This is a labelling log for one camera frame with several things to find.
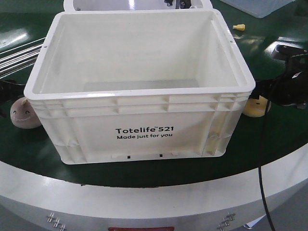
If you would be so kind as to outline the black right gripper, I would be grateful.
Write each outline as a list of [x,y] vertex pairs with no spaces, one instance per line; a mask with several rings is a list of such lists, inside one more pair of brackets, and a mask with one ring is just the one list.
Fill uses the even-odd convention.
[[308,107],[308,51],[287,45],[277,45],[273,58],[285,61],[285,71],[277,80],[256,80],[249,99],[260,96],[280,106]]

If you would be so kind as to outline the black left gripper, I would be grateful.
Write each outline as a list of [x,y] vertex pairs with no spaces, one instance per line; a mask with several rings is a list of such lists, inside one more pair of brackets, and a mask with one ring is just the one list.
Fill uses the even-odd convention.
[[24,97],[24,84],[19,84],[13,79],[0,81],[0,104],[16,101]]

